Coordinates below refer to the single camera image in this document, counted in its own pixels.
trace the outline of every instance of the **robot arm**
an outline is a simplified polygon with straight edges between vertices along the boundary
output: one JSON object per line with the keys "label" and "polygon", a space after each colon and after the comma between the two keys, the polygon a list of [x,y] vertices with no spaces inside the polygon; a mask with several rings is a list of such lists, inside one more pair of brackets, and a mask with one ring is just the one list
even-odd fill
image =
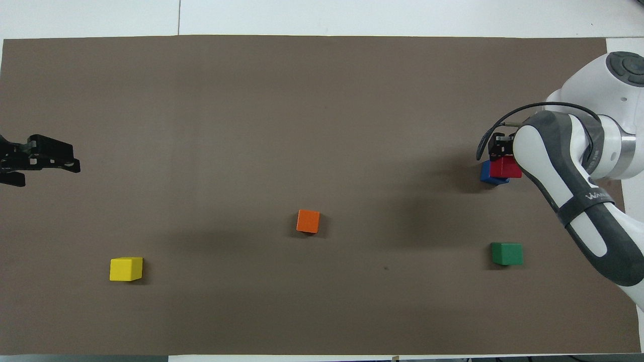
{"label": "robot arm", "polygon": [[593,182],[644,170],[644,58],[603,55],[547,101],[514,135],[514,158],[593,267],[644,309],[644,224]]}

